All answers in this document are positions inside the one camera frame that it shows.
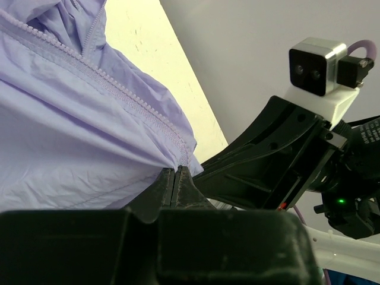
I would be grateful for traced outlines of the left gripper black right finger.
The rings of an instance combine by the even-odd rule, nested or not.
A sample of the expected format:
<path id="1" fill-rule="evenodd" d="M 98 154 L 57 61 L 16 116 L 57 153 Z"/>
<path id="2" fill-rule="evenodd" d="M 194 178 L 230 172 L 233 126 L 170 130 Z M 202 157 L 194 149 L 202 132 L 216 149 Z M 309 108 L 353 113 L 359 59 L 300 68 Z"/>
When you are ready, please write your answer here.
<path id="1" fill-rule="evenodd" d="M 277 210 L 167 208 L 157 219 L 160 284 L 321 284 L 309 235 Z"/>

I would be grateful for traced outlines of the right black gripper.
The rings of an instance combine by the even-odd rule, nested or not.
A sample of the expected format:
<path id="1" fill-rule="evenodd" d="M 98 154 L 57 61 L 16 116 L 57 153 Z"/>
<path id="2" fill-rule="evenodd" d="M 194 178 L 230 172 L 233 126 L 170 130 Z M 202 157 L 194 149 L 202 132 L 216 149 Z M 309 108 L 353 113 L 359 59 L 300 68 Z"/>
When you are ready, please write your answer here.
<path id="1" fill-rule="evenodd" d="M 195 186 L 207 198 L 243 209 L 288 209 L 307 190 L 348 196 L 379 194 L 379 116 L 328 122 L 273 96 L 250 126 L 202 164 Z M 328 143 L 346 139 L 330 158 Z"/>

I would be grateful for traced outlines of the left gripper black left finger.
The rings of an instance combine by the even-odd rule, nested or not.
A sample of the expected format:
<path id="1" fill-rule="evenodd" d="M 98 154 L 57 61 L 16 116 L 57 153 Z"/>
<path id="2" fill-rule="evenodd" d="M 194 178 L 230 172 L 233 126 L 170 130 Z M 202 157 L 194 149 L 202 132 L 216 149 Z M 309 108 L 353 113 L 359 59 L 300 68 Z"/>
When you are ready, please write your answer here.
<path id="1" fill-rule="evenodd" d="M 163 169 L 120 210 L 1 214 L 2 284 L 157 284 L 159 211 L 175 171 Z"/>

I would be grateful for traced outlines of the purple jacket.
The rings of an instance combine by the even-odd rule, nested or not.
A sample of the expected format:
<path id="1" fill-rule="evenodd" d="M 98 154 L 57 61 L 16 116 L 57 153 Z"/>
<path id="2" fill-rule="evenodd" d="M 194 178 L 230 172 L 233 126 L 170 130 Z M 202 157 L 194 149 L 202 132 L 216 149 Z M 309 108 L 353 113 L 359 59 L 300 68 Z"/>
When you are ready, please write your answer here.
<path id="1" fill-rule="evenodd" d="M 1 2 L 1 210 L 123 207 L 202 167 L 170 91 L 105 36 L 105 1 Z"/>

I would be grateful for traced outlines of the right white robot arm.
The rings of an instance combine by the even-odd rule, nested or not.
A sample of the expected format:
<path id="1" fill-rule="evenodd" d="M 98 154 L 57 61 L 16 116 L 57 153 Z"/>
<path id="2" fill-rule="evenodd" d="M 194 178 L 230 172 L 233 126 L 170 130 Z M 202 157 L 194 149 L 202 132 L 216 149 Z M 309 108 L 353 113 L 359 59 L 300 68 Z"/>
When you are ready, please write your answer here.
<path id="1" fill-rule="evenodd" d="M 332 127 L 322 116 L 273 96 L 234 142 L 194 177 L 207 198 L 245 210 L 293 208 L 321 194 L 314 212 L 340 236 L 310 229 L 320 264 L 367 279 L 379 268 L 379 118 Z"/>

